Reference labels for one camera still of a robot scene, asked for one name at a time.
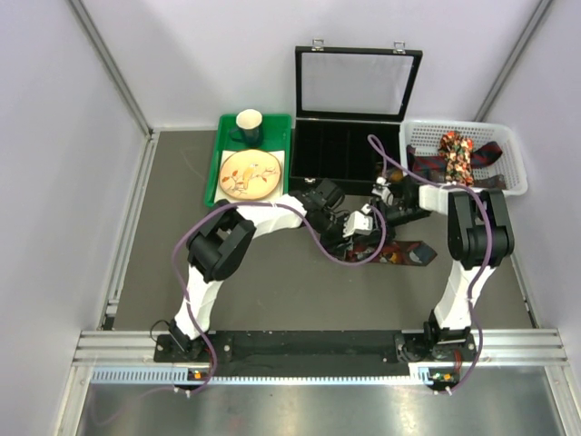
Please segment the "brown tie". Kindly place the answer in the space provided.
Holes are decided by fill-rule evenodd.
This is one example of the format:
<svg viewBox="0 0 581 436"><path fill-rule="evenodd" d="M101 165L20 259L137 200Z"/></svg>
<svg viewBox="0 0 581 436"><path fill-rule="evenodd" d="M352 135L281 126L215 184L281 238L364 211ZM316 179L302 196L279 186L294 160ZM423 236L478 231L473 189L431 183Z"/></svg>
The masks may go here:
<svg viewBox="0 0 581 436"><path fill-rule="evenodd" d="M404 173L401 169L387 161L386 163L383 162L382 159L378 160L375 165L375 182L376 185L389 185L393 183L399 183L403 177Z"/></svg>

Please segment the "dark red patterned tie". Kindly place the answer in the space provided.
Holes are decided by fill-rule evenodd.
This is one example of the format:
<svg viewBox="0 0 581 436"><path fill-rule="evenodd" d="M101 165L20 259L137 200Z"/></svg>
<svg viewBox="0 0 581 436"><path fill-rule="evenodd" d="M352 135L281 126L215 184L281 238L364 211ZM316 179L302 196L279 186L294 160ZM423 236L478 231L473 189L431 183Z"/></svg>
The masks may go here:
<svg viewBox="0 0 581 436"><path fill-rule="evenodd" d="M376 247L367 243L355 243L345 252L345 261L358 263L371 258L371 263L385 263L405 266L428 266L437 252L422 241L392 241L385 243L381 251L374 255Z"/></svg>

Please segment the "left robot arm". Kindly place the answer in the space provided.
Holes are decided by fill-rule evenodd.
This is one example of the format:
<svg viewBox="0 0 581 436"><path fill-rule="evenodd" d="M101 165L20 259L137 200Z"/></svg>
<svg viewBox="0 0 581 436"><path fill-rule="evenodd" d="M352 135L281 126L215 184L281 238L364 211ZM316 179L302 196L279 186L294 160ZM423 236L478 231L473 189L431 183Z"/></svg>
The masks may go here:
<svg viewBox="0 0 581 436"><path fill-rule="evenodd" d="M182 306L170 322L174 349L190 361L203 355L202 333L209 330L217 292L240 267L252 240L305 227L323 253L343 260L343 224L349 215L335 208L344 198L344 192L325 179L308 191L287 193L273 202L217 202L182 241L188 252L188 279L181 280Z"/></svg>

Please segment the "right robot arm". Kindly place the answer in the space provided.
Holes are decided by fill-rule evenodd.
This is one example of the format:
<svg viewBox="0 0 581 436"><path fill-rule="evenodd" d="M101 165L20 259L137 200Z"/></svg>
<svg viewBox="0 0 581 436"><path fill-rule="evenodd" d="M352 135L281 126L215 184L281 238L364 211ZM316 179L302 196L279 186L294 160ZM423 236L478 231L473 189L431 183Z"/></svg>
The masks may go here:
<svg viewBox="0 0 581 436"><path fill-rule="evenodd" d="M431 213L447 217L448 252L453 259L445 291L423 323L422 332L395 336L403 362L447 360L470 354L475 346L474 310L484 284L515 248L515 236L500 189L473 191L466 186L397 183L380 178L370 203L390 230Z"/></svg>

